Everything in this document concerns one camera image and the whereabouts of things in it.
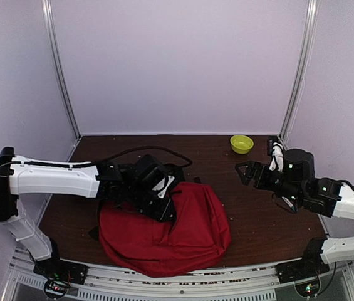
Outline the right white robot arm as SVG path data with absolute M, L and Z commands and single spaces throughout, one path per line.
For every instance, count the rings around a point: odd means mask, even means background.
M 303 149 L 282 151 L 275 146 L 270 164 L 238 163 L 235 170 L 243 185 L 271 191 L 292 213 L 303 208 L 327 218 L 354 221 L 354 185 L 344 179 L 315 176 L 314 156 Z M 354 260 L 354 236 L 313 238 L 306 246 L 297 270 L 310 277 L 321 266 Z

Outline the teal-capped white marker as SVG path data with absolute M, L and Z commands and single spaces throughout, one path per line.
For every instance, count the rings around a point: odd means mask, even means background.
M 293 213 L 298 212 L 296 206 L 288 198 L 282 197 L 282 200 L 289 206 Z

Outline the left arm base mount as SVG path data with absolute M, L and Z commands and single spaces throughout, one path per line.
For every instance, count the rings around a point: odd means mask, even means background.
M 63 298 L 71 288 L 71 284 L 83 285 L 88 272 L 88 266 L 81 263 L 64 261 L 60 258 L 58 245 L 50 240 L 51 256 L 45 260 L 37 260 L 32 254 L 29 258 L 34 263 L 33 272 L 45 277 L 43 292 L 50 300 Z

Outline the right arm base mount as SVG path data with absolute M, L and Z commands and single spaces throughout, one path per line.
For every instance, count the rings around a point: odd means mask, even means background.
M 328 238 L 312 238 L 300 259 L 277 264 L 275 269 L 280 284 L 299 282 L 295 285 L 296 292 L 307 300 L 323 294 L 330 287 L 337 269 L 335 263 L 332 276 L 327 284 L 323 285 L 320 276 L 330 271 L 329 264 L 321 259 L 322 247 L 327 240 Z

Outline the red backpack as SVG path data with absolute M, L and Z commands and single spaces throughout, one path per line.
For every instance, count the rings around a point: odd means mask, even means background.
M 128 202 L 99 199 L 98 224 L 90 230 L 113 263 L 152 278 L 211 267 L 231 242 L 226 212 L 213 189 L 185 181 L 179 166 L 164 165 L 177 176 L 168 193 L 177 213 L 173 223 L 144 216 Z

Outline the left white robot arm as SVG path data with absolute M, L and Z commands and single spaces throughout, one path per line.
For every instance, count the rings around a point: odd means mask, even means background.
M 150 154 L 134 164 L 116 164 L 111 159 L 66 163 L 17 156 L 12 147 L 5 147 L 0 153 L 0 223 L 29 251 L 38 269 L 61 278 L 66 264 L 58 247 L 28 216 L 20 195 L 66 194 L 128 202 L 138 213 L 168 222 L 177 217 L 168 195 L 176 184 L 177 176 Z

